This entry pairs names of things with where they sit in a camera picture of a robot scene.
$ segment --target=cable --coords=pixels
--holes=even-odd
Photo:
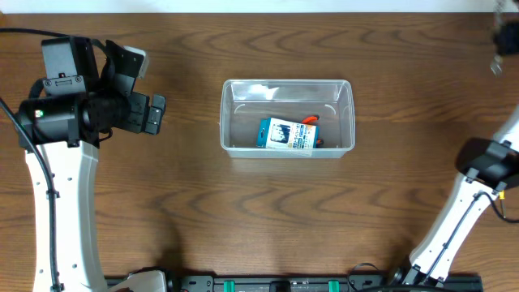
[[[459,222],[456,224],[456,227],[454,227],[454,231],[451,233],[451,236],[448,238],[448,241],[444,244],[440,254],[436,257],[434,263],[432,264],[431,268],[429,268],[429,271],[427,272],[427,275],[425,275],[425,277],[423,278],[423,280],[421,281],[421,283],[425,283],[429,277],[431,276],[432,272],[435,270],[436,268],[436,265],[440,262],[441,260],[441,257],[444,255],[445,251],[447,251],[448,249],[448,246],[451,244],[451,241],[454,239],[454,235],[456,235],[456,232],[460,229],[461,227],[461,223],[463,223],[463,221],[465,220],[465,218],[467,217],[467,215],[469,214],[469,211],[472,209],[472,207],[474,206],[474,204],[476,204],[476,201],[479,199],[478,196],[475,196],[474,199],[472,200],[472,202],[470,202],[470,206],[466,209],[466,211],[463,213],[463,216],[461,216],[461,219],[459,220]]]
[[[421,292],[456,292],[454,290],[449,290],[445,288],[438,287],[430,287],[430,286],[420,286],[420,285],[386,285],[386,286],[377,286],[377,287],[369,287],[361,290],[357,290],[358,292],[379,292],[379,291],[421,291]]]
[[[485,195],[490,200],[490,204],[499,219],[501,219],[507,223],[513,223],[513,224],[519,223],[519,219],[508,219],[507,217],[503,216],[503,214],[501,214],[501,212],[497,209],[497,206],[495,206],[494,200],[485,191],[480,191],[476,196],[479,198],[482,195]]]
[[[112,138],[112,135],[114,135],[114,131],[112,131],[112,129],[110,128],[108,130],[108,135],[105,138],[99,139],[99,143]]]
[[[39,78],[36,80],[36,82],[34,82],[34,84],[31,86],[28,99],[37,99],[40,97],[40,94],[43,91],[43,80],[45,80],[45,78]]]
[[[48,37],[69,37],[69,35],[59,32],[48,32],[39,29],[30,28],[0,28],[0,32],[17,32],[17,33],[30,33]]]
[[[25,131],[24,126],[22,126],[18,119],[16,119],[13,112],[9,109],[9,106],[5,103],[5,101],[0,97],[0,107],[2,110],[6,112],[7,117],[15,124],[18,132],[27,140],[27,144],[38,163],[40,163],[41,170],[43,171],[43,175],[45,176],[45,181],[47,182],[47,196],[49,198],[49,261],[50,261],[50,276],[52,278],[52,291],[61,291],[61,285],[59,284],[59,275],[58,275],[58,263],[56,261],[56,195],[57,192],[54,189],[54,181],[52,179],[52,175],[47,167],[45,161],[43,160],[43,156],[40,151],[36,147],[36,145],[32,142],[28,133]]]
[[[348,285],[350,285],[351,288],[353,288],[354,291],[358,291],[358,289],[355,288],[355,283],[352,282],[352,281],[350,281],[350,275],[351,275],[351,273],[353,273],[357,268],[360,268],[360,267],[366,267],[366,266],[367,266],[367,267],[375,268],[376,271],[379,272],[379,274],[380,274],[381,276],[383,276],[382,273],[380,272],[379,268],[377,268],[374,264],[371,264],[371,263],[360,263],[360,264],[355,265],[354,268],[351,269],[350,273],[346,275],[346,280],[348,281]]]

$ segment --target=package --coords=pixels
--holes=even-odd
[[[315,148],[319,127],[279,118],[261,120],[256,145],[261,148]]]

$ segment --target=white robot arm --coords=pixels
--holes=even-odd
[[[500,191],[517,185],[518,153],[519,107],[493,140],[470,140],[461,150],[457,162],[461,173],[429,233],[411,252],[404,284],[433,279],[442,286],[472,226]]]
[[[79,142],[69,148],[66,142],[38,146],[53,174],[59,197],[56,199],[56,251],[59,280],[65,291],[106,292],[108,287],[97,253],[94,208],[94,182],[98,149]],[[31,172],[36,206],[36,276],[34,292],[48,291],[49,276],[49,205],[43,171],[34,153],[26,154]],[[130,288],[134,292],[166,292],[162,271],[137,273],[110,291]]]

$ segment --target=transparent plastic bin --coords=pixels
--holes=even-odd
[[[319,115],[323,145],[312,149],[256,146],[260,122],[280,118],[301,122]],[[221,95],[220,142],[231,157],[341,158],[355,145],[351,85],[345,80],[231,79]]]

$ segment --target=table surface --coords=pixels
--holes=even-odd
[[[448,197],[454,161],[517,103],[519,62],[495,78],[490,14],[4,15],[2,25],[110,39],[151,56],[136,91],[167,97],[158,136],[101,145],[98,246],[106,275],[340,274],[399,264]],[[12,109],[45,76],[40,36],[0,36]],[[98,55],[98,63],[103,63]],[[219,141],[227,79],[346,79],[357,142],[337,160],[230,159]],[[35,226],[24,151],[0,114],[0,290],[32,288]],[[507,212],[519,217],[510,191]],[[519,286],[519,228],[488,209],[453,262],[487,291]]]

